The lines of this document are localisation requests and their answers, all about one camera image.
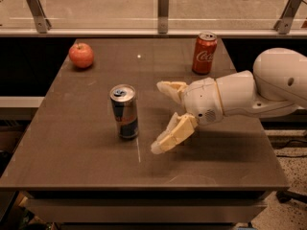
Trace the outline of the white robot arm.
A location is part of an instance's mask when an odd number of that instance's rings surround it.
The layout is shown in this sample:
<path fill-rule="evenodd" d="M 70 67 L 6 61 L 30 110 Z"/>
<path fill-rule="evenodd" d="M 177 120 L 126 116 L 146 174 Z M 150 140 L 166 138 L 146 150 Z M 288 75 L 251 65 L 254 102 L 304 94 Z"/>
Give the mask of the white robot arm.
<path fill-rule="evenodd" d="M 272 118 L 307 108 L 307 57 L 294 50 L 272 48 L 256 58 L 250 71 L 190 84 L 160 81 L 156 86 L 185 110 L 183 115 L 174 114 L 152 143 L 152 153 L 161 154 L 185 141 L 196 127 L 224 117 Z"/>

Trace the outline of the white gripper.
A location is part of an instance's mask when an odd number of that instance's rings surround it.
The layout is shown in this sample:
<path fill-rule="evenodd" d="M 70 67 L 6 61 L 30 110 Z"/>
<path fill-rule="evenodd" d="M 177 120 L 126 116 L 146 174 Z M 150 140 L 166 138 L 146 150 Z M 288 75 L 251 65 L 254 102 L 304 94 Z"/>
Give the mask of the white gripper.
<path fill-rule="evenodd" d="M 166 129 L 152 143 L 153 154 L 169 151 L 185 141 L 195 132 L 198 123 L 200 126 L 210 125 L 224 116 L 217 83 L 211 78 L 189 85 L 183 81 L 160 81 L 156 86 L 177 104 L 181 104 L 182 96 L 183 106 L 189 114 L 179 116 L 175 113 L 172 116 Z"/>

